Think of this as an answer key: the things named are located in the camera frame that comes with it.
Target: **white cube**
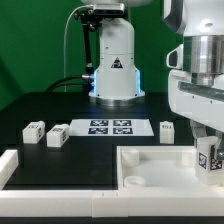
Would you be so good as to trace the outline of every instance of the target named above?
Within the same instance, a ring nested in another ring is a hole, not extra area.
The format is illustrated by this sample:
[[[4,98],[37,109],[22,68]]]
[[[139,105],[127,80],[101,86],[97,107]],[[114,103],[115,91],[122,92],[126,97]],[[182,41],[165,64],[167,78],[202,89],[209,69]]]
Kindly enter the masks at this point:
[[[160,122],[160,143],[174,144],[174,126],[172,122]]]
[[[45,134],[45,123],[43,121],[31,122],[23,129],[23,143],[37,144]]]
[[[69,138],[69,125],[55,125],[47,133],[47,147],[60,148]]]

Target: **white box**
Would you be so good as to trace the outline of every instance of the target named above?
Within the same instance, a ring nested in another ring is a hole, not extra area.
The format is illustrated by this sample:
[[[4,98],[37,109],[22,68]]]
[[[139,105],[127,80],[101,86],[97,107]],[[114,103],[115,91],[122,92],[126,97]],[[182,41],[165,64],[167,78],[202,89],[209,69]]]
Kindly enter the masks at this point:
[[[60,148],[69,138],[69,125],[55,125],[47,133],[47,147]]]
[[[37,144],[45,134],[45,123],[43,121],[31,122],[23,130],[24,144]]]
[[[174,127],[172,122],[160,122],[160,143],[174,144]]]
[[[6,150],[0,157],[0,190],[4,188],[18,165],[17,150]]]

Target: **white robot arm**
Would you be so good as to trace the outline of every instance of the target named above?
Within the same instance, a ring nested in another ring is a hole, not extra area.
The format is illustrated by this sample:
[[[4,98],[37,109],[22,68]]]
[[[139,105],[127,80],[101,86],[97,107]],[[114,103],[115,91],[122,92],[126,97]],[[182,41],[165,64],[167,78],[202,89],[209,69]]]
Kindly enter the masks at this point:
[[[125,6],[139,6],[152,0],[82,0],[100,21],[100,65],[94,73],[90,101],[108,106],[126,106],[144,99],[140,72],[134,64],[135,31],[123,19]]]
[[[197,171],[207,184],[219,181],[217,172],[224,176],[223,8],[223,0],[164,0],[165,23],[184,36],[182,47],[167,57],[168,67],[175,68],[169,74],[169,104],[191,119],[198,140]],[[217,136],[207,137],[205,126],[217,130]],[[200,157],[207,158],[206,166]]]

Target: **white block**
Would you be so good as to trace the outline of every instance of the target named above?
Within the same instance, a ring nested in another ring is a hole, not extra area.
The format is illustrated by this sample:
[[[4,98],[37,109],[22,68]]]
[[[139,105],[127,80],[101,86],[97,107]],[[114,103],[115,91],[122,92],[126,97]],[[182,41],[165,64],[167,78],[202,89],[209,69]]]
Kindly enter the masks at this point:
[[[60,148],[69,138],[69,125],[55,125],[47,133],[47,147]]]
[[[128,193],[93,191],[92,217],[128,217]]]
[[[18,165],[17,150],[6,150],[0,157],[0,190],[4,188]]]
[[[43,121],[31,122],[23,130],[24,144],[37,144],[45,134],[45,123]]]
[[[160,122],[160,143],[174,144],[174,126],[172,122]]]

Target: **warning label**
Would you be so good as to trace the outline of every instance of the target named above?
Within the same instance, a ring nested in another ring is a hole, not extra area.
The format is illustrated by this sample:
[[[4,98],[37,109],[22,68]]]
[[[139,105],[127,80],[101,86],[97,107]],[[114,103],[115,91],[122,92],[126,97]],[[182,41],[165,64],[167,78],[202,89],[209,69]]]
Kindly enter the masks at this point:
[[[117,57],[114,63],[112,64],[111,68],[123,68],[120,59]]]

